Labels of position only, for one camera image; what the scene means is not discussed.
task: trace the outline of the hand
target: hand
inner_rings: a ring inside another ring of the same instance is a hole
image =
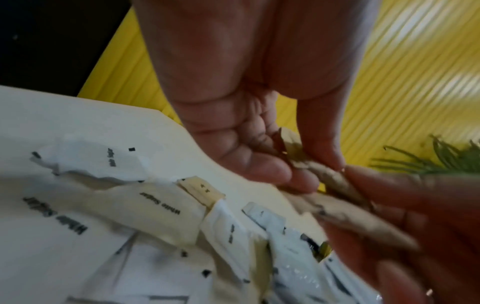
[[[432,288],[435,303],[480,302],[480,176],[379,173],[350,167],[347,178],[379,206],[379,215],[415,237],[422,254],[406,262]],[[374,288],[385,304],[426,304],[409,271],[382,257],[356,235],[322,223],[340,259]]]
[[[218,164],[312,192],[278,153],[277,93],[298,99],[305,150],[341,169],[340,124],[380,0],[133,0],[161,87]]]

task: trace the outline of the white table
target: white table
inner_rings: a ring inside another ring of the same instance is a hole
[[[14,159],[25,159],[34,149],[64,134],[79,134],[119,148],[135,147],[151,159],[155,177],[177,180],[198,175],[226,194],[238,220],[251,231],[266,236],[242,208],[250,201],[287,218],[287,226],[308,234],[317,243],[326,240],[310,215],[299,216],[272,186],[246,181],[211,161],[186,130],[157,110],[0,86],[0,175],[39,173],[46,169],[29,161],[13,168]],[[269,257],[257,250],[258,274],[251,284],[233,283],[226,264],[217,261],[220,280],[217,303],[255,303],[268,283]]]

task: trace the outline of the brown sugar packet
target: brown sugar packet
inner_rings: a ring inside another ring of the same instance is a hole
[[[411,251],[419,251],[419,244],[411,236],[369,211],[373,204],[359,193],[341,172],[334,171],[312,160],[303,151],[300,136],[282,128],[287,159],[293,167],[314,173],[327,187],[344,195],[351,202],[321,193],[295,194],[282,191],[298,212],[311,212],[341,228],[367,236],[381,244]]]
[[[311,212],[340,228],[367,236],[381,244],[409,251],[419,251],[417,241],[384,219],[347,201],[322,194],[281,193],[299,213]]]
[[[211,209],[219,200],[225,198],[225,194],[215,189],[206,180],[198,176],[182,178],[177,183],[202,205]]]
[[[321,183],[346,196],[353,203],[367,209],[372,208],[370,201],[358,192],[342,173],[315,162],[304,153],[300,135],[284,127],[280,129],[280,134],[285,144],[287,159],[294,168],[309,170]]]

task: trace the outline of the black background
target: black background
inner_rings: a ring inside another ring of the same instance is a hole
[[[128,0],[0,0],[0,85],[76,96]]]

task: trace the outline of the yellow ridged panel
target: yellow ridged panel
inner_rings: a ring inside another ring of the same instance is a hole
[[[347,161],[367,165],[385,144],[430,156],[429,134],[479,139],[479,38],[478,0],[384,0],[342,125]],[[158,109],[180,123],[132,10],[79,97]],[[296,129],[296,102],[280,96],[277,117]]]

